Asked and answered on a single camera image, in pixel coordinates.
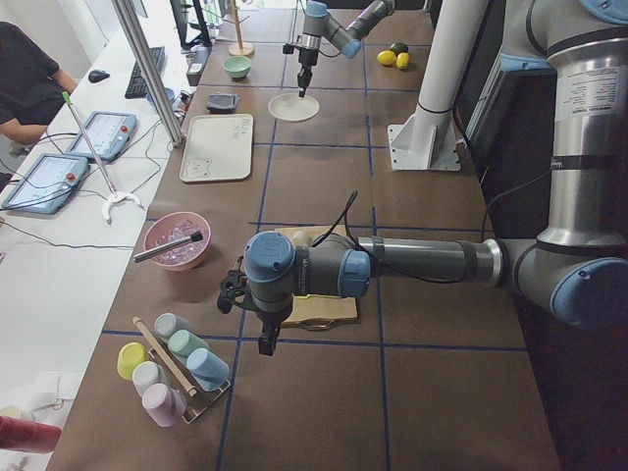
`bottle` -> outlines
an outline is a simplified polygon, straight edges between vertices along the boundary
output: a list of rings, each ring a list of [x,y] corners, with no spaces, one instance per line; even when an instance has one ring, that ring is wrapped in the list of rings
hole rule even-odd
[[[215,391],[229,375],[229,365],[207,348],[197,348],[185,364],[204,391]]]
[[[176,331],[190,331],[192,326],[183,317],[172,312],[165,312],[155,319],[155,334],[167,342]]]
[[[168,340],[168,349],[183,365],[197,348],[209,348],[209,345],[190,331],[176,331]]]
[[[54,425],[0,416],[0,448],[27,453],[49,453],[55,449],[61,429]]]
[[[133,370],[144,361],[148,361],[146,347],[138,341],[132,341],[120,349],[116,369],[123,380],[131,381]]]
[[[185,398],[177,390],[157,383],[141,397],[141,405],[160,427],[172,427],[185,412]]]
[[[133,385],[140,397],[144,395],[146,390],[157,383],[166,386],[170,385],[170,380],[166,371],[154,361],[144,361],[135,367],[132,375]]]

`yellow cup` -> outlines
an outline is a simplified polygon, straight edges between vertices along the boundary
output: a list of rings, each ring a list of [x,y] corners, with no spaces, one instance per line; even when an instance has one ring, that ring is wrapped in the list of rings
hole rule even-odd
[[[131,381],[133,370],[148,360],[146,347],[137,341],[127,343],[118,353],[118,374],[123,380]]]

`red bottle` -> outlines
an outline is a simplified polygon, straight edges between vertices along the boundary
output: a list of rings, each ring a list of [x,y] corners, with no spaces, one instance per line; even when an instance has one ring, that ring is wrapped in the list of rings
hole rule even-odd
[[[0,448],[49,453],[55,449],[59,437],[59,427],[0,416]]]

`keyboard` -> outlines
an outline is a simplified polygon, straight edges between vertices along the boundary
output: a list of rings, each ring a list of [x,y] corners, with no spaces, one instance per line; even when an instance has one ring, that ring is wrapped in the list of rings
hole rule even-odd
[[[157,72],[161,74],[164,70],[164,64],[166,63],[166,48],[164,46],[151,47],[150,55],[153,58]],[[148,94],[148,85],[144,77],[141,76],[141,69],[139,64],[135,62],[133,70],[131,71],[131,77],[129,78],[129,85],[127,85],[127,91],[125,92],[125,98],[143,98]]]

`table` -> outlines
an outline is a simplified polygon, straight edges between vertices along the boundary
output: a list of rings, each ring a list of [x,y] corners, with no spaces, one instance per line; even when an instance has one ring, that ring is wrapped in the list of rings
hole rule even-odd
[[[218,283],[252,235],[329,225],[354,189],[349,223],[357,236],[479,237],[484,201],[463,152],[455,174],[390,167],[387,125],[403,123],[415,107],[429,17],[397,12],[355,59],[321,58],[308,90],[321,111],[295,125],[266,110],[296,86],[296,58],[281,54],[292,14],[250,13],[242,36],[255,54],[242,81],[220,68],[229,42],[214,46],[188,117],[206,113],[210,92],[240,94],[237,111],[255,119],[251,176],[185,184],[183,150],[173,151],[140,237],[165,214],[194,211],[212,225],[212,250],[188,272],[128,265],[48,469],[559,469],[504,291],[381,279],[359,300],[359,323],[324,333],[284,329],[273,357],[257,353],[253,314],[218,312]],[[356,14],[335,12],[344,25]],[[404,72],[375,59],[397,40],[413,58]],[[163,312],[190,321],[231,365],[233,382],[196,422],[169,429],[151,421],[116,373],[119,349],[141,341],[131,318],[150,326]]]

